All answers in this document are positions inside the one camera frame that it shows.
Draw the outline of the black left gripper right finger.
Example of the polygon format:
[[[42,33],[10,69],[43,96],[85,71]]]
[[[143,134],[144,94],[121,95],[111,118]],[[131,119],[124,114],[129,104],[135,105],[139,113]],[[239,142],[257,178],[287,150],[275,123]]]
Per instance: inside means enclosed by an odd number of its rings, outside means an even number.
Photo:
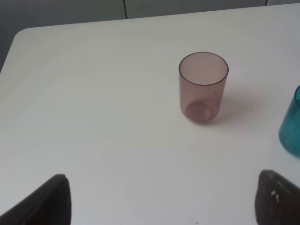
[[[262,170],[255,195],[259,225],[298,225],[300,188],[274,170]]]

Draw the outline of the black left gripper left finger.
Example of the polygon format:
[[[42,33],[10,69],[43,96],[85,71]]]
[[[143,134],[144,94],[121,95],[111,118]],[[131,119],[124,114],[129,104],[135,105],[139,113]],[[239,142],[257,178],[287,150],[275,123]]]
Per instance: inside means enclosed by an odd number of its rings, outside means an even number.
[[[56,174],[0,216],[2,225],[69,225],[72,202],[69,180]]]

